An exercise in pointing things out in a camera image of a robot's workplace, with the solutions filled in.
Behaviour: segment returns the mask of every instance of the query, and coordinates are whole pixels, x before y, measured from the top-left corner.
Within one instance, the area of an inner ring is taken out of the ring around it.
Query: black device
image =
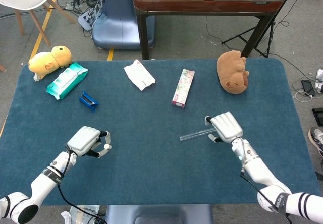
[[[317,125],[323,126],[323,108],[313,108],[312,112],[314,114]]]
[[[314,91],[312,82],[310,80],[303,79],[302,85],[303,85],[304,92],[308,93],[311,96],[315,96],[315,91]]]

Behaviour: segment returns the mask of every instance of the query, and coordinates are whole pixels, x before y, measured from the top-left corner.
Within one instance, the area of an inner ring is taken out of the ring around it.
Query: blue binder clip
[[[83,91],[79,100],[88,108],[90,108],[91,111],[95,111],[95,108],[99,105],[99,102],[97,102],[95,99],[89,96],[85,91]]]

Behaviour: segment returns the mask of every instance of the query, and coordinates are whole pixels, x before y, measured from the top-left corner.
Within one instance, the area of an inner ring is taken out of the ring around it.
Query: teal wipes package
[[[86,76],[88,69],[78,63],[72,63],[46,89],[57,100],[63,99]]]

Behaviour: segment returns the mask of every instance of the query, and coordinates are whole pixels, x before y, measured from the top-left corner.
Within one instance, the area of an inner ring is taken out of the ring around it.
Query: white robotic arm
[[[267,211],[279,212],[282,215],[293,214],[311,221],[323,224],[323,198],[307,193],[292,194],[289,188],[280,182],[264,164],[250,143],[243,139],[243,131],[230,112],[216,117],[206,117],[205,124],[212,124],[219,137],[209,134],[214,142],[226,142],[232,145],[232,151],[242,163],[242,173],[247,170],[254,182],[267,187],[261,193],[271,202],[269,203],[259,192],[257,199],[261,207]]]
[[[105,137],[104,149],[95,152]],[[82,127],[67,143],[67,152],[61,152],[48,167],[31,183],[32,196],[29,198],[20,192],[12,193],[0,199],[0,218],[9,218],[14,223],[25,224],[37,214],[41,204],[56,185],[59,185],[65,173],[75,165],[78,156],[102,157],[110,149],[110,134],[95,128]]]

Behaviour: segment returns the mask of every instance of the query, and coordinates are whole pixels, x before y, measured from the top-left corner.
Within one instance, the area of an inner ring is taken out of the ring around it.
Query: power strip
[[[84,30],[90,31],[92,29],[92,24],[93,24],[92,18],[93,18],[93,8],[90,8],[84,13],[82,13],[77,20],[80,23],[80,25],[84,28]]]
[[[314,88],[315,88],[315,89],[317,89],[317,92],[318,92],[319,94],[321,94],[320,89],[321,89],[321,88],[322,88],[322,86],[323,86],[323,70],[322,70],[322,69],[319,69],[319,70],[317,71],[316,78],[317,78],[317,80],[315,81]]]

